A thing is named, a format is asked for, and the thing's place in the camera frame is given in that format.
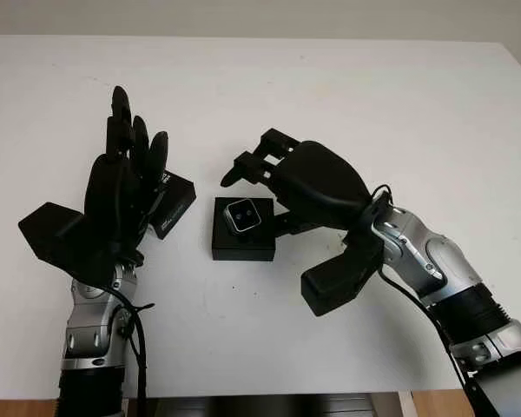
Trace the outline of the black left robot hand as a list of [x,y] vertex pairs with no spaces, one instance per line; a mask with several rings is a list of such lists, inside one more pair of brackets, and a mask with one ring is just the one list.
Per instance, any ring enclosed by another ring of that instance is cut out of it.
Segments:
[[105,152],[90,171],[84,214],[115,258],[141,266],[138,246],[166,192],[168,133],[149,138],[144,120],[131,115],[121,86],[114,87],[111,110]]

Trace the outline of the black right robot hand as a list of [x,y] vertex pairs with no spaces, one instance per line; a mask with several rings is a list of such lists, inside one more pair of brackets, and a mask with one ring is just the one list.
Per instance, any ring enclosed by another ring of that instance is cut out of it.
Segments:
[[371,193],[346,160],[316,141],[298,141],[271,128],[254,151],[234,159],[222,177],[227,188],[245,180],[265,185],[287,212],[274,218],[275,235],[325,227],[349,230],[371,202]]

